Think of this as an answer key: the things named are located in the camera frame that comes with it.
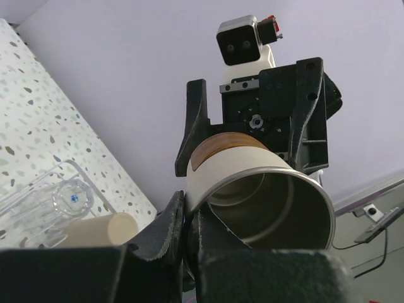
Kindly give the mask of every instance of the terrazzo pattern surface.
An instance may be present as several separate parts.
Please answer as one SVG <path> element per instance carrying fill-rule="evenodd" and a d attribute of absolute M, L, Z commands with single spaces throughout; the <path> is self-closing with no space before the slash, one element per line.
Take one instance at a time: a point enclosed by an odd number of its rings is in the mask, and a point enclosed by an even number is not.
<path fill-rule="evenodd" d="M 75 161 L 116 211 L 140 229 L 156 209 L 21 38 L 0 19 L 0 199 L 65 160 Z M 93 208 L 106 215 L 102 204 Z"/>

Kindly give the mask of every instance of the metal bracket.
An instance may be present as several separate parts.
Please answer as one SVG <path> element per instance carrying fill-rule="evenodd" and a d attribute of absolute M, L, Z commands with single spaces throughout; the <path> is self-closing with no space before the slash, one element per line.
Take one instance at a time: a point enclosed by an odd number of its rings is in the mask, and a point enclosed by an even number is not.
<path fill-rule="evenodd" d="M 323 60 L 263 69 L 220 86 L 223 123 L 211 125 L 205 80 L 187 84 L 186 127 L 175 160 L 185 177 L 194 149 L 217 133 L 248 134 L 295 170 L 311 174 L 328 166 L 329 119 L 342 106 L 341 94 L 324 73 Z"/>
<path fill-rule="evenodd" d="M 378 210 L 374 204 L 369 204 L 363 207 L 361 210 L 355 210 L 354 215 L 361 217 L 366 215 L 367 218 L 372 220 L 374 224 L 365 230 L 358 238 L 355 239 L 355 243 L 369 243 L 376 238 L 384 229 L 390 226 L 395 220 L 400 218 L 404 214 L 404 202 L 401 202 L 396 207 L 392 208 L 387 213 L 383 213 Z"/>

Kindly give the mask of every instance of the black plastic piece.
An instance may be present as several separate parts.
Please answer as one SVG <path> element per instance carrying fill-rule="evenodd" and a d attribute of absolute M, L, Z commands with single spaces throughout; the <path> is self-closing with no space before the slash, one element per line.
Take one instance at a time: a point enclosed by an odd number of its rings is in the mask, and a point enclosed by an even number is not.
<path fill-rule="evenodd" d="M 363 302 L 327 251 L 208 249 L 199 254 L 198 303 Z"/>
<path fill-rule="evenodd" d="M 210 125 L 206 106 L 206 83 L 196 80 L 187 86 L 186 131 L 175 161 L 177 177 L 186 176 L 194 149 L 208 137 L 235 131 L 253 136 L 270 151 L 305 174 L 328 166 L 326 120 L 342 106 L 341 93 L 323 71 L 323 60 L 311 58 L 296 64 L 262 70 L 258 75 L 232 83 L 259 80 L 248 90 L 222 93 L 223 123 Z M 252 128 L 253 115 L 263 125 Z"/>
<path fill-rule="evenodd" d="M 208 203 L 204 203 L 190 220 L 186 262 L 194 277 L 198 276 L 198 253 L 203 249 L 251 249 L 223 224 Z"/>
<path fill-rule="evenodd" d="M 126 247 L 1 251 L 0 302 L 118 302 L 127 253 Z"/>
<path fill-rule="evenodd" d="M 261 57 L 255 28 L 251 25 L 220 32 L 216 39 L 226 65 L 253 62 Z"/>
<path fill-rule="evenodd" d="M 177 191 L 163 213 L 128 241 L 135 258 L 124 273 L 132 280 L 121 284 L 118 302 L 181 302 L 183 219 L 184 192 Z M 150 285 L 156 285 L 152 292 Z"/>
<path fill-rule="evenodd" d="M 188 161 L 192 152 L 205 139 L 213 135 L 208 118 L 208 106 L 206 104 L 206 81 L 194 80 L 187 83 L 187 108 L 185 120 L 185 132 L 175 160 L 175 175 L 185 177 L 187 175 Z"/>
<path fill-rule="evenodd" d="M 268 18 L 257 24 L 258 37 L 262 44 L 270 44 L 278 40 L 274 18 Z"/>

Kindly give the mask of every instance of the cream cylinder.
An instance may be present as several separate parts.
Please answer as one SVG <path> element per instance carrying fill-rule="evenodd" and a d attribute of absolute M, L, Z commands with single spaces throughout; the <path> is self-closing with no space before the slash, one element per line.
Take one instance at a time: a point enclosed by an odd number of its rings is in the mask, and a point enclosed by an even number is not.
<path fill-rule="evenodd" d="M 138 232 L 138 224 L 131 215 L 114 213 L 73 222 L 64 230 L 66 240 L 57 247 L 117 246 L 132 239 Z"/>
<path fill-rule="evenodd" d="M 257 249 L 326 249 L 335 233 L 329 196 L 314 180 L 245 134 L 212 136 L 187 167 L 186 206 L 207 201 L 244 242 Z"/>

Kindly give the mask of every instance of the white wall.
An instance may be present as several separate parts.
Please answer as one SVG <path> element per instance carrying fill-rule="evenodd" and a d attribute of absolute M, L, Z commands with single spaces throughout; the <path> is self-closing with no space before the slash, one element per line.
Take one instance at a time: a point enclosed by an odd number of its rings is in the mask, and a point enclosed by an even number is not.
<path fill-rule="evenodd" d="M 277 16 L 278 65 L 321 56 L 345 105 L 329 123 L 326 189 L 341 193 L 403 168 L 400 0 L 50 0 L 19 31 L 157 208 L 184 189 L 174 160 L 184 131 L 186 82 L 208 81 L 221 122 L 223 21 Z"/>
<path fill-rule="evenodd" d="M 400 186 L 396 190 L 380 197 L 376 200 L 375 205 L 381 211 L 386 212 L 402 201 L 404 201 L 404 186 Z M 355 244 L 354 240 L 371 225 L 372 222 L 365 216 L 355 218 L 353 214 L 347 213 L 338 217 L 336 219 L 334 245 L 336 247 L 347 247 Z M 389 252 L 404 247 L 403 230 L 404 216 L 397 219 L 388 227 Z M 332 249 L 332 251 L 340 256 L 347 266 L 352 268 L 382 256 L 383 249 L 384 232 L 378 235 L 369 244 L 362 244 L 344 251 L 337 251 L 336 249 Z"/>
<path fill-rule="evenodd" d="M 381 262 L 381 258 L 374 259 L 354 269 L 354 273 L 362 273 Z M 387 255 L 382 267 L 354 280 L 353 285 L 363 298 L 380 303 L 403 302 L 404 249 Z"/>
<path fill-rule="evenodd" d="M 0 0 L 0 18 L 21 24 L 48 0 Z"/>

